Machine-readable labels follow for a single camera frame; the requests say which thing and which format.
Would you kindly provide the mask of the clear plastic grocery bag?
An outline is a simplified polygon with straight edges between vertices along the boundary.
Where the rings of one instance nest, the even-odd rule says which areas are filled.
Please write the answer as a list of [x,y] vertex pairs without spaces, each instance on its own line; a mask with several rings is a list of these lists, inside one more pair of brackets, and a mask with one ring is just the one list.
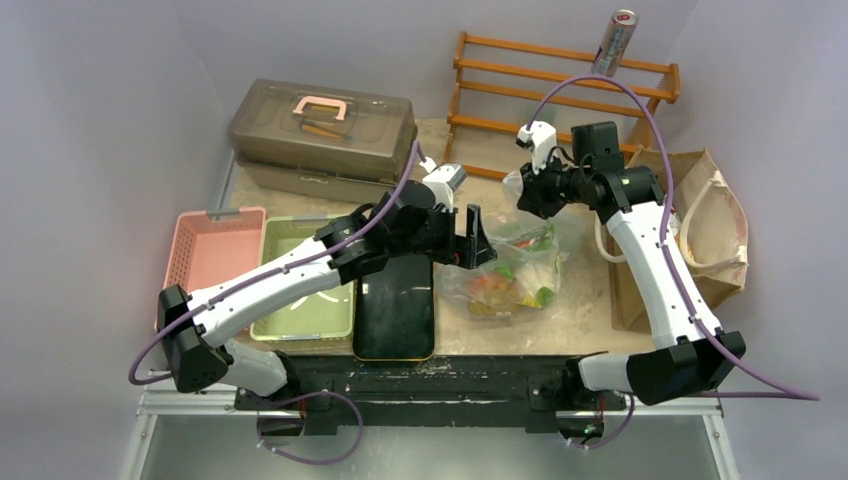
[[511,316],[553,304],[563,270],[586,232],[581,217],[566,211],[540,219],[518,210],[522,180],[517,171],[506,175],[502,192],[507,210],[483,218],[497,258],[474,270],[442,266],[435,271],[441,299],[472,318]]

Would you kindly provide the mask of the brown bread piece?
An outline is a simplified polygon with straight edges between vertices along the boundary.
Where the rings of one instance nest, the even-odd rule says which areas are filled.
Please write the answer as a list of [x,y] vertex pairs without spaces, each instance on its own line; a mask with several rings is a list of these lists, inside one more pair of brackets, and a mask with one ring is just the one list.
[[520,310],[520,305],[515,303],[490,306],[479,301],[471,301],[468,304],[468,313],[475,319],[494,319],[509,317]]

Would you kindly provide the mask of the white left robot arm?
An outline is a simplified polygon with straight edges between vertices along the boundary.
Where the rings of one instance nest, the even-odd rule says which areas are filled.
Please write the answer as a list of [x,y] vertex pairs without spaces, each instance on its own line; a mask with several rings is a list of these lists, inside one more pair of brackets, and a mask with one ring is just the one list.
[[243,345],[236,334],[296,300],[380,272],[392,258],[423,255],[466,270],[495,260],[480,207],[468,205],[462,235],[456,214],[429,187],[411,181],[376,204],[331,219],[292,251],[234,279],[192,292],[167,286],[159,293],[153,341],[163,348],[167,378],[181,393],[225,383],[272,408],[289,407],[298,395],[290,361]]

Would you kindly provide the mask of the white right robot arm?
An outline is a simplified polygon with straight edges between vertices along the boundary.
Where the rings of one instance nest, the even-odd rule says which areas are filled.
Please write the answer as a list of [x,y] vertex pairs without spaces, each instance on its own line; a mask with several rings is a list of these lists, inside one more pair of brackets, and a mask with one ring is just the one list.
[[561,163],[557,132],[534,121],[518,146],[532,154],[520,169],[521,211],[549,219],[581,204],[607,227],[630,268],[649,320],[654,348],[631,355],[594,354],[570,360],[561,381],[564,399],[584,407],[600,391],[631,393],[646,405],[716,389],[746,345],[725,331],[700,295],[662,214],[670,202],[645,166],[628,167],[612,122],[573,128],[575,166]]

